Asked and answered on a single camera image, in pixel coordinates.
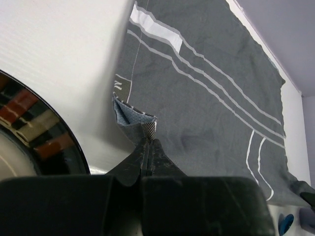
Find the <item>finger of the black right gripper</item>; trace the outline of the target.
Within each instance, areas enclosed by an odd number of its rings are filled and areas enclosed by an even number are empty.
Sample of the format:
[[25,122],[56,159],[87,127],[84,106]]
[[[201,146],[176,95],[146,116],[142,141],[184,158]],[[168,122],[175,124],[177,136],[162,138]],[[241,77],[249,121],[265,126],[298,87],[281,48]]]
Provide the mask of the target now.
[[315,210],[315,194],[309,192],[301,192],[300,196],[303,200],[305,200],[310,206],[311,209]]

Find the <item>dark rimmed dinner plate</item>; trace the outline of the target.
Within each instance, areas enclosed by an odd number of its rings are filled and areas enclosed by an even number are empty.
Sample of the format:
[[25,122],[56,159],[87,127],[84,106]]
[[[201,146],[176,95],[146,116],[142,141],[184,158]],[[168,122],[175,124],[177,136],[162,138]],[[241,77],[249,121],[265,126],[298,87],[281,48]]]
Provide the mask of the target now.
[[0,73],[0,178],[90,174],[60,115],[9,74]]

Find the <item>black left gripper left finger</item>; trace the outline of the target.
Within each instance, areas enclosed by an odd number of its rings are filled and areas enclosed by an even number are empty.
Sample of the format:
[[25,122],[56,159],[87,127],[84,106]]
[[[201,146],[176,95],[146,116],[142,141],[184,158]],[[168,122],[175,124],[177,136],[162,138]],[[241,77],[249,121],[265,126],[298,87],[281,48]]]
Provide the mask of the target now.
[[142,236],[143,139],[104,175],[18,177],[0,184],[3,236]]

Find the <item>grey striped cloth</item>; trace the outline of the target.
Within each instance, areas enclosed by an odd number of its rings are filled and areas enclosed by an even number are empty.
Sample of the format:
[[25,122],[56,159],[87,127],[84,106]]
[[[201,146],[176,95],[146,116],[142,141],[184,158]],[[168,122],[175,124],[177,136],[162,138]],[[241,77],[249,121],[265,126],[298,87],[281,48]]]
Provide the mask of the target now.
[[224,0],[136,0],[113,106],[135,145],[159,139],[189,176],[247,177],[272,204],[314,192],[287,167],[284,79]]

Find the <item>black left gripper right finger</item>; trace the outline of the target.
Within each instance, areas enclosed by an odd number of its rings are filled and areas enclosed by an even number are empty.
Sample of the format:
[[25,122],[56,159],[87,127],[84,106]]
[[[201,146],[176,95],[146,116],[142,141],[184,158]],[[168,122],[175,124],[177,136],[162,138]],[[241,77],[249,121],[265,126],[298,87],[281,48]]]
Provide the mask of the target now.
[[145,236],[273,236],[275,228],[260,187],[245,177],[169,176],[159,140],[151,146],[152,175],[141,180]]

